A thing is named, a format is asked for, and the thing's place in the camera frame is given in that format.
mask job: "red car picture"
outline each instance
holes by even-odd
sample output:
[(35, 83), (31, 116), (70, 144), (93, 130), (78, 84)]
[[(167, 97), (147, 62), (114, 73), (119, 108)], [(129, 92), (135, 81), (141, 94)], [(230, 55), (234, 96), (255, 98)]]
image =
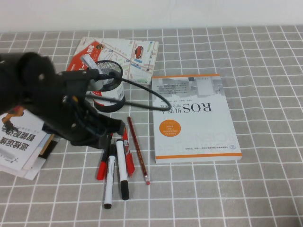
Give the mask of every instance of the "red car picture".
[(143, 47), (138, 46), (137, 49), (134, 51), (137, 59), (142, 57), (142, 52), (143, 52)]

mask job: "pen holder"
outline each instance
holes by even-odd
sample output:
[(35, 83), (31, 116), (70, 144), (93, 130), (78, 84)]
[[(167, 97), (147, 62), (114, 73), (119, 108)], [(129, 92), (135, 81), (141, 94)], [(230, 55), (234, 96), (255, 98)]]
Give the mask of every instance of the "pen holder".
[[(121, 65), (119, 65), (115, 61), (103, 60), (97, 61), (96, 64), (101, 69), (103, 74), (113, 75), (118, 78), (123, 76), (123, 69)], [(125, 101), (123, 83), (119, 79), (109, 79), (108, 82), (104, 85), (101, 85), (101, 89), (98, 91), (92, 91), (92, 94), (95, 96), (103, 96), (108, 98), (114, 98), (121, 101)], [(94, 107), (105, 113), (115, 112), (121, 109), (124, 103), (111, 103), (108, 101), (103, 101), (99, 99), (93, 99)]]

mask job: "book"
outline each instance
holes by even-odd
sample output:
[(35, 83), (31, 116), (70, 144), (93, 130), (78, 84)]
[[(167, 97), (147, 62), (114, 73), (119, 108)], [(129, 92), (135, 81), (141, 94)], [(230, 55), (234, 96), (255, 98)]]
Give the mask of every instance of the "book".
[(154, 76), (151, 86), (172, 105), (153, 111), (156, 163), (241, 159), (220, 75)]
[(4, 171), (6, 173), (26, 178), (29, 180), (33, 180), (34, 177), (38, 174), (40, 169), (42, 168), (44, 162), (46, 161), (49, 153), (53, 150), (55, 145), (57, 144), (57, 139), (54, 139), (54, 135), (47, 134), (43, 140), (40, 142), (38, 147), (35, 149), (35, 156), (31, 156), (28, 162), (25, 163), (21, 170), (14, 170), (8, 168), (6, 166), (0, 166), (0, 171)]
[(46, 134), (46, 136), (44, 136), (43, 140), (39, 143), (38, 147), (35, 149), (35, 151), (31, 155), (31, 157), (24, 164), (24, 166), (22, 167), (22, 169), (30, 170), (31, 167), (34, 165), (37, 157), (40, 155), (41, 152), (43, 152), (44, 150), (46, 150), (47, 146), (52, 141), (52, 139), (53, 139), (53, 135)]
[(0, 165), (20, 171), (46, 136), (44, 122), (21, 106), (0, 115), (0, 119)]
[(80, 57), (89, 54), (94, 61), (117, 62), (125, 79), (150, 84), (158, 47), (155, 41), (83, 37), (67, 70), (85, 70), (87, 66)]

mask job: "white marker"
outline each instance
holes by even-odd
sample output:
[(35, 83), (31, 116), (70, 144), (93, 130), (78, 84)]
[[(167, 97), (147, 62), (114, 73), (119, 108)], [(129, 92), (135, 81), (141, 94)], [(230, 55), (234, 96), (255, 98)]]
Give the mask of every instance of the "white marker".
[(114, 144), (111, 144), (109, 150), (109, 157), (108, 157), (108, 171), (107, 171), (106, 187), (105, 187), (105, 199), (104, 199), (105, 209), (110, 209), (112, 207), (115, 161), (116, 161), (116, 146)]
[(128, 181), (127, 181), (127, 172), (126, 172), (126, 162), (125, 162), (123, 141), (121, 139), (117, 140), (116, 148), (117, 148), (117, 155), (118, 155), (118, 165), (119, 165), (122, 199), (128, 200), (129, 191), (128, 191)]
[[(94, 62), (94, 60), (91, 58), (89, 54), (82, 55), (80, 59), (90, 69), (96, 69), (99, 71), (99, 74), (103, 74), (102, 70), (98, 67), (98, 65)], [(93, 90), (99, 91), (102, 89), (103, 84), (106, 84), (107, 81), (108, 79), (98, 80), (96, 82), (91, 81), (90, 85), (92, 86)]]

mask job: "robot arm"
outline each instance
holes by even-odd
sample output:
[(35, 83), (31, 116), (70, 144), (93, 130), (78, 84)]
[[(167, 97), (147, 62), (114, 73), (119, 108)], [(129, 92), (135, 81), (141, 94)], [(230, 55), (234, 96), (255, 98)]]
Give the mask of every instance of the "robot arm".
[(85, 100), (98, 70), (55, 73), (48, 57), (0, 53), (0, 114), (19, 105), (45, 122), (44, 130), (76, 146), (103, 148), (107, 135), (122, 135), (125, 124), (97, 111)]

